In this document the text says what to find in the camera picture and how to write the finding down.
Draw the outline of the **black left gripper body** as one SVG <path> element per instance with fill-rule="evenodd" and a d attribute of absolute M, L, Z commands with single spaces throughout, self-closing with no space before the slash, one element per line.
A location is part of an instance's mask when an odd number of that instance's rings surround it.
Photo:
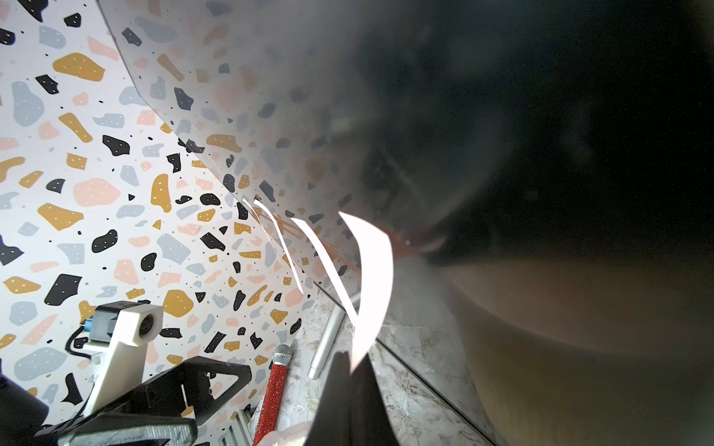
<path fill-rule="evenodd" d="M 198 425 L 193 418 L 100 411 L 33 435 L 33 445 L 193 445 Z"/>

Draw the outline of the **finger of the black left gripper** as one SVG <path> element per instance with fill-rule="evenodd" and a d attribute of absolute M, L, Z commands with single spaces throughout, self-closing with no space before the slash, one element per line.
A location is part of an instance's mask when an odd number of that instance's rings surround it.
<path fill-rule="evenodd" d="M 237 379 L 216 397 L 211 377 L 228 375 Z M 128 393 L 128 413 L 149 416 L 180 416 L 193 407 L 195 420 L 203 425 L 252 379 L 248 365 L 193 357 L 154 376 Z"/>

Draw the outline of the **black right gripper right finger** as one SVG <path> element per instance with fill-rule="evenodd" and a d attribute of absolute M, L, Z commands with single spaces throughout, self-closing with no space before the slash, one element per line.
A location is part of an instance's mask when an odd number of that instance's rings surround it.
<path fill-rule="evenodd" d="M 353 444 L 399 444 L 368 356 L 363 358 L 353 372 Z"/>

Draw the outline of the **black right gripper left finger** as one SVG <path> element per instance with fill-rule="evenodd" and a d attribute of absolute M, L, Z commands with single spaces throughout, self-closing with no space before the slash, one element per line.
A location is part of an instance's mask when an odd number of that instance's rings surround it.
<path fill-rule="evenodd" d="M 333 357 L 305 445 L 351 445 L 351 407 L 355 384 L 347 352 Z"/>

